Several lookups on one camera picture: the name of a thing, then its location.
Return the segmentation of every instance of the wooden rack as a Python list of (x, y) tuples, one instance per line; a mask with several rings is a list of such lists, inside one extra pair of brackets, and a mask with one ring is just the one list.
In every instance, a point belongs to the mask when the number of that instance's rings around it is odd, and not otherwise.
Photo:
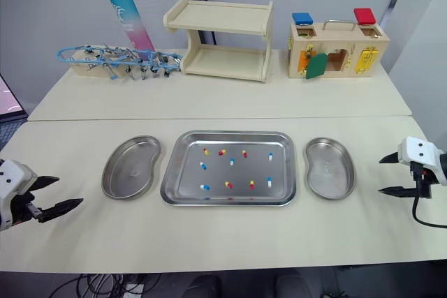
[[(169, 31), (186, 29), (188, 50), (180, 68), (186, 74), (265, 82), (272, 44), (272, 8), (246, 3), (179, 0), (164, 16)], [(202, 44), (198, 31), (262, 36), (265, 50)]]

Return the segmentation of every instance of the black cable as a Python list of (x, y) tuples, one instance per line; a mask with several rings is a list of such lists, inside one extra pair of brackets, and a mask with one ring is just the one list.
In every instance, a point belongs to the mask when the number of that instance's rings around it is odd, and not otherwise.
[[(121, 281), (119, 279), (117, 279), (114, 274), (112, 274), (112, 277), (113, 277), (113, 280), (114, 280), (114, 285), (113, 285), (113, 288), (112, 288), (112, 294), (109, 297), (110, 298), (121, 298), (123, 296), (123, 294), (124, 294), (125, 288), (122, 286)], [(140, 285), (140, 283), (137, 283), (129, 291), (132, 291), (133, 289), (135, 289), (139, 285)]]
[(82, 274), (79, 275), (78, 280), (76, 281), (76, 297), (82, 298), (81, 291), (79, 290), (79, 284), (81, 282)]
[(48, 296), (48, 298), (52, 298), (54, 296), (54, 294), (57, 291), (59, 291), (60, 289), (62, 289), (65, 285), (68, 285), (68, 284), (70, 284), (72, 282), (75, 282), (75, 281), (79, 281), (81, 278), (85, 278), (85, 277), (87, 277), (87, 276), (83, 276), (82, 274), (80, 274), (78, 277), (76, 277), (76, 278), (74, 278), (74, 279), (72, 279), (72, 280), (70, 280), (68, 282), (65, 282), (64, 284), (58, 286), (53, 292), (51, 292), (50, 296)]
[[(91, 276), (91, 274), (87, 274), (87, 280), (89, 279), (90, 276)], [(92, 283), (94, 283), (94, 281), (95, 281), (97, 278), (99, 278), (99, 276), (100, 276), (100, 275), (95, 275), (94, 278), (93, 278), (93, 282), (92, 282)], [(87, 286), (87, 287), (85, 288), (84, 292), (82, 293), (82, 295), (80, 295), (79, 284), (80, 284), (80, 280), (76, 283), (76, 294), (78, 295), (78, 298), (84, 298), (85, 295), (87, 294), (87, 291), (90, 291), (90, 288), (89, 288), (89, 286)]]
[(109, 295), (110, 293), (113, 292), (113, 289), (111, 289), (110, 291), (107, 291), (107, 292), (100, 292), (99, 289), (98, 289), (98, 291), (96, 291), (96, 289), (93, 288), (93, 287), (91, 286), (93, 282), (90, 283), (90, 276), (91, 276), (91, 274), (88, 274), (88, 275), (87, 275), (87, 285), (88, 285), (89, 290), (90, 290), (91, 293), (93, 293), (93, 294), (95, 294), (95, 295), (101, 295), (101, 296), (104, 296), (104, 295)]
[(151, 291), (152, 289), (154, 289), (156, 287), (156, 285), (160, 281), (160, 278), (161, 278), (161, 274), (159, 274), (159, 276), (155, 280), (154, 284), (152, 284), (152, 286), (149, 289), (146, 289), (142, 292), (134, 292), (133, 290), (136, 289), (140, 284), (143, 284), (143, 282), (140, 282), (137, 285), (135, 285), (133, 288), (131, 288), (130, 290), (127, 290), (119, 281), (117, 281), (118, 286), (123, 291), (123, 292), (120, 292), (119, 295), (122, 295), (125, 292), (128, 292), (128, 293), (133, 293), (134, 295), (142, 295), (143, 296), (144, 294), (148, 293), (149, 291)]
[(420, 188), (421, 188), (421, 184), (422, 184), (422, 181), (419, 181), (419, 180), (416, 181), (416, 196), (414, 198), (413, 208), (411, 209), (411, 213), (413, 214), (414, 220), (416, 220), (421, 225), (425, 225), (425, 226), (428, 226), (428, 227), (447, 228), (447, 225), (437, 225), (436, 223), (426, 223), (425, 221), (422, 221), (422, 220), (420, 220), (417, 217), (416, 210), (418, 208), (418, 203), (419, 203), (419, 191), (420, 191)]
[(111, 278), (112, 279), (112, 289), (109, 292), (109, 294), (113, 291), (113, 287), (115, 285), (115, 279), (112, 277), (111, 274), (107, 274), (107, 275), (102, 275), (101, 279), (98, 282), (98, 285), (95, 288), (96, 294), (94, 295), (95, 298), (98, 297), (98, 294), (101, 293), (101, 288), (108, 282), (108, 279)]

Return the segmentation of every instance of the cable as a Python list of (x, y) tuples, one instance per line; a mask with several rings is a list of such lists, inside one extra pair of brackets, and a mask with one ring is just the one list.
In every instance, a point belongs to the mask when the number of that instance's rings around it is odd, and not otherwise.
[(113, 289), (111, 289), (110, 291), (107, 291), (107, 292), (99, 292), (99, 291), (97, 290), (97, 287), (96, 287), (96, 288), (93, 288), (93, 287), (91, 286), (92, 283), (90, 282), (90, 276), (91, 276), (91, 274), (90, 274), (90, 275), (87, 275), (87, 286), (88, 286), (88, 288), (90, 289), (90, 292), (93, 293), (94, 295), (96, 295), (96, 296), (98, 296), (98, 295), (109, 295), (109, 294), (113, 291)]
[(77, 298), (81, 297), (80, 289), (79, 289), (79, 284), (81, 282), (81, 278), (82, 278), (82, 274), (79, 275), (78, 280), (76, 281), (76, 297)]
[(120, 292), (119, 294), (122, 295), (123, 293), (128, 292), (128, 293), (133, 293), (134, 295), (142, 295), (142, 296), (143, 296), (144, 294), (148, 293), (149, 291), (151, 291), (152, 289), (154, 289), (154, 288), (156, 287), (156, 285), (157, 285), (157, 284), (159, 283), (159, 281), (160, 281), (160, 278), (161, 278), (161, 274), (158, 275), (158, 277), (157, 277), (157, 279), (155, 280), (154, 284), (152, 284), (152, 286), (151, 286), (149, 289), (146, 289), (146, 290), (144, 290), (144, 291), (142, 291), (142, 292), (134, 292), (134, 291), (133, 291), (136, 287), (138, 287), (140, 284), (142, 284), (141, 282), (138, 283), (137, 285), (135, 285), (135, 286), (134, 286), (133, 288), (131, 288), (130, 290), (127, 290), (127, 289), (122, 285), (122, 283), (118, 283), (119, 286), (120, 286), (120, 289), (123, 291), (123, 292)]
[(93, 298), (98, 297), (98, 289), (101, 286), (101, 284), (103, 283), (103, 279), (104, 279), (105, 275), (101, 275), (101, 279), (98, 282), (98, 285), (95, 287), (95, 291), (93, 293)]
[(113, 287), (112, 287), (112, 292), (108, 295), (108, 298), (113, 298), (113, 297), (117, 297), (119, 295), (119, 286), (118, 283), (121, 283), (124, 280), (124, 275), (119, 274), (120, 279), (117, 281), (116, 278), (112, 275), (113, 278)]
[(50, 296), (48, 296), (48, 298), (52, 298), (52, 297), (56, 294), (56, 292), (59, 291), (60, 289), (62, 289), (65, 285), (68, 285), (68, 284), (70, 284), (70, 283), (72, 283), (72, 282), (75, 282), (75, 281), (79, 281), (81, 278), (85, 278), (85, 277), (87, 277), (87, 275), (86, 275), (86, 276), (83, 276), (83, 275), (81, 274), (81, 275), (79, 275), (78, 277), (76, 277), (76, 278), (74, 278), (74, 279), (72, 279), (72, 280), (70, 280), (70, 281), (68, 281), (68, 282), (65, 282), (64, 284), (58, 286), (53, 292), (51, 292), (51, 293), (50, 293)]
[[(99, 277), (99, 275), (95, 275), (94, 277), (93, 277), (93, 281), (92, 281), (92, 283), (94, 283), (95, 282), (95, 280), (97, 279)], [(89, 288), (89, 286), (87, 285), (87, 287), (85, 288), (85, 290), (84, 290), (84, 293), (82, 293), (82, 296), (80, 296), (80, 298), (84, 298), (85, 297), (85, 295), (87, 294), (87, 291), (88, 290), (90, 290), (90, 288)]]
[(416, 181), (416, 196), (414, 198), (414, 202), (413, 202), (413, 208), (411, 209), (411, 213), (413, 214), (413, 218), (414, 220), (416, 220), (418, 223), (420, 223), (421, 225), (425, 225), (428, 227), (434, 227), (434, 228), (447, 228), (447, 225), (437, 225), (436, 223), (426, 223), (425, 221), (420, 220), (417, 215), (416, 215), (416, 210), (418, 208), (418, 203), (419, 203), (419, 190), (421, 187), (422, 181), (418, 180)]
[[(98, 292), (101, 291), (101, 288), (104, 286), (104, 284), (107, 283), (107, 280), (108, 280), (109, 278), (111, 278), (111, 277), (112, 277), (112, 275), (111, 275), (111, 274), (108, 274), (108, 275), (104, 278), (104, 281), (102, 282), (102, 284), (101, 284), (99, 287), (97, 287)], [(113, 290), (114, 285), (115, 285), (115, 280), (114, 280), (114, 278), (112, 278), (112, 287), (111, 287), (111, 289), (110, 289), (110, 292)]]

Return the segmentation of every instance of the stainless steel kidney dish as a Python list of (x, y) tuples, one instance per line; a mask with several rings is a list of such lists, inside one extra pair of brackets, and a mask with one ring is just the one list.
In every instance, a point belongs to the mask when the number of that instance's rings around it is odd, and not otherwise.
[(283, 133), (191, 131), (175, 143), (161, 196), (174, 205), (284, 205), (295, 178)]
[(349, 152), (339, 142), (318, 137), (305, 149), (307, 184), (321, 197), (341, 199), (354, 189), (356, 174)]
[(121, 144), (109, 157), (103, 172), (103, 191), (114, 199), (142, 195), (154, 178), (154, 164), (160, 143), (152, 136), (134, 137)]

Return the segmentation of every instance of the white table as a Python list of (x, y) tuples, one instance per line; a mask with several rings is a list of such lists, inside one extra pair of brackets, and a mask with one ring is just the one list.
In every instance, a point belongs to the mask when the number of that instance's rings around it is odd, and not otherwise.
[(267, 83), (181, 73), (171, 78), (112, 81), (69, 70), (29, 120), (411, 115), (380, 64), (370, 78), (304, 80), (287, 77), (286, 58), (285, 51), (272, 53)]
[[(193, 129), (288, 134), (295, 145), (295, 199), (285, 207), (166, 204), (159, 189), (173, 145)], [(101, 190), (104, 165), (120, 143), (136, 135), (153, 135), (161, 143), (154, 184), (138, 199), (107, 198)], [(339, 140), (356, 166), (356, 189), (344, 200), (324, 200), (304, 184), (302, 150), (322, 135)], [(68, 198), (85, 201), (53, 221), (2, 232), (0, 270), (133, 273), (445, 259), (447, 230), (417, 224), (411, 199), (377, 191), (413, 187), (407, 167), (378, 164), (408, 135), (424, 138), (411, 117), (29, 122), (1, 157), (61, 177), (35, 192), (39, 207)], [(418, 214), (445, 222), (447, 188), (435, 186), (432, 192)]]

